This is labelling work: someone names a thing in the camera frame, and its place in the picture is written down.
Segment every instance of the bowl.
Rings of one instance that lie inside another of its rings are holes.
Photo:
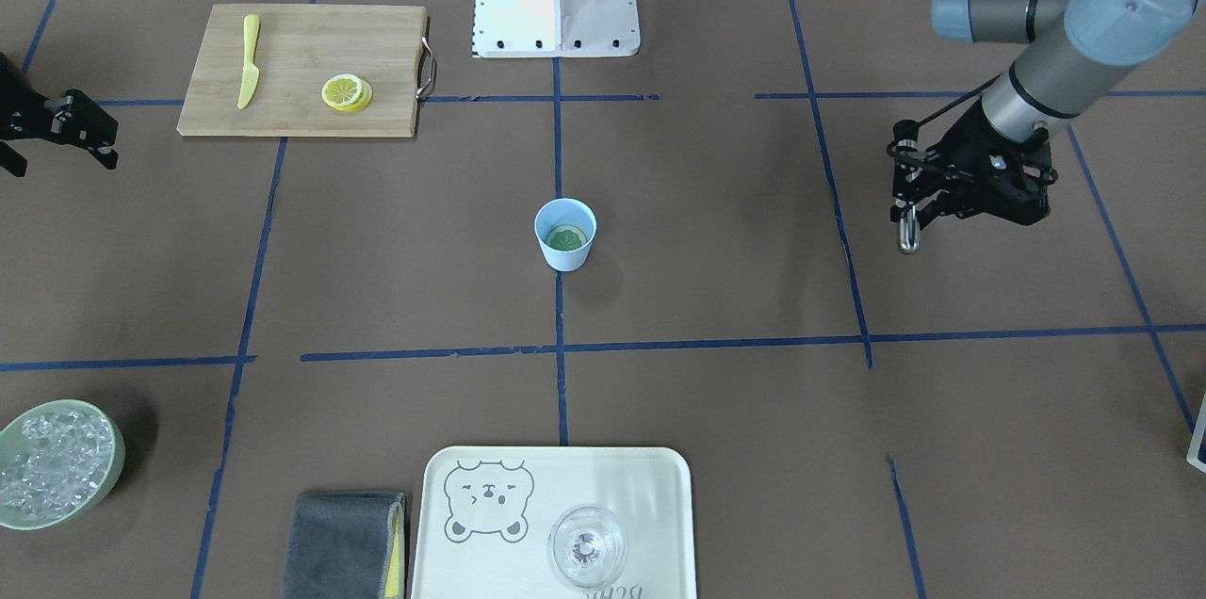
[[[95,441],[95,454],[83,441]],[[25,411],[0,431],[0,525],[37,530],[83,515],[113,488],[124,460],[122,433],[90,403],[60,399]]]

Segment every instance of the lemon slice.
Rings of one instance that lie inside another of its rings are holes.
[[[581,227],[556,225],[552,227],[544,242],[554,251],[578,251],[578,248],[586,246],[586,233],[581,230]]]
[[[357,75],[332,76],[322,84],[322,101],[332,110],[364,110],[373,101],[373,87]]]

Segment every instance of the green bowl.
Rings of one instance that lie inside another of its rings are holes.
[[[16,421],[8,423],[8,427],[4,431],[0,431],[0,465],[8,464],[12,457],[21,451],[33,450],[31,441],[25,439],[21,433],[21,424],[25,418],[41,416],[48,411],[81,411],[81,413],[98,417],[107,423],[109,428],[113,431],[113,450],[109,456],[109,464],[105,466],[105,477],[101,480],[100,487],[95,488],[83,504],[78,505],[71,512],[48,522],[29,524],[21,518],[17,510],[5,507],[0,504],[0,525],[5,528],[13,530],[37,530],[74,519],[87,512],[87,510],[95,507],[104,497],[109,495],[113,485],[117,483],[117,477],[122,474],[122,464],[125,462],[125,441],[122,440],[122,433],[117,430],[117,425],[113,424],[113,421],[103,410],[93,406],[90,403],[77,401],[75,399],[43,403],[41,406],[35,406],[25,411]]]

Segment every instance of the cutting board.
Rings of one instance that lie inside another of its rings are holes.
[[[259,87],[239,110],[242,19],[259,16]],[[414,136],[427,10],[417,6],[218,4],[210,12],[177,131],[182,136]],[[329,108],[322,84],[357,75],[373,101]]]

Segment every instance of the light blue cup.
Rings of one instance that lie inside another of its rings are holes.
[[[545,240],[556,225],[574,225],[586,234],[586,243],[576,251],[557,251],[550,247]],[[541,205],[535,213],[535,239],[540,242],[540,251],[550,268],[558,272],[573,272],[586,263],[586,254],[591,252],[591,243],[595,243],[595,233],[598,224],[595,213],[576,199],[554,199],[549,204]]]

